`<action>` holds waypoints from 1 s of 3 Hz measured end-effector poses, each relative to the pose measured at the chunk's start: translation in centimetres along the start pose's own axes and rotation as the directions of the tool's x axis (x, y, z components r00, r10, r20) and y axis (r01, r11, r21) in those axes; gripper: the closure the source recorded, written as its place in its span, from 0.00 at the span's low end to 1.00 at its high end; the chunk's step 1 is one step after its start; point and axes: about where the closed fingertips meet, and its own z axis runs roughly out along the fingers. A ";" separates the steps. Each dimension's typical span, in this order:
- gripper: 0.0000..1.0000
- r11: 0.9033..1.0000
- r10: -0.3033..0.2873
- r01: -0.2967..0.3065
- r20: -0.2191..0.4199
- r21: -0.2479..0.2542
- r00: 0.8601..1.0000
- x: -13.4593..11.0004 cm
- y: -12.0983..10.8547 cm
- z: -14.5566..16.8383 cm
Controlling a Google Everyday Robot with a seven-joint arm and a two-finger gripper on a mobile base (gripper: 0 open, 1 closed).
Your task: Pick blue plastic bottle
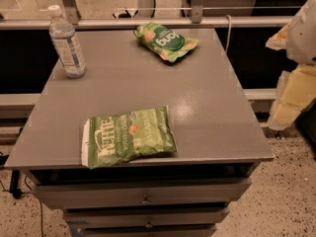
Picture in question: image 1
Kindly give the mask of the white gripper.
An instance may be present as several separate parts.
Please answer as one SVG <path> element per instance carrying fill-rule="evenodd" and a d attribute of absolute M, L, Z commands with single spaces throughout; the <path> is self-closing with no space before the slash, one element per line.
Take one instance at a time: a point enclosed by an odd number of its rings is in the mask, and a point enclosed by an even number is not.
<path fill-rule="evenodd" d="M 307 0 L 290 25 L 285 25 L 266 42 L 273 50 L 286 49 L 289 59 L 298 64 L 291 71 L 282 71 L 276 85 L 268 119 L 272 130 L 290 127 L 316 99 L 316 0 Z"/>

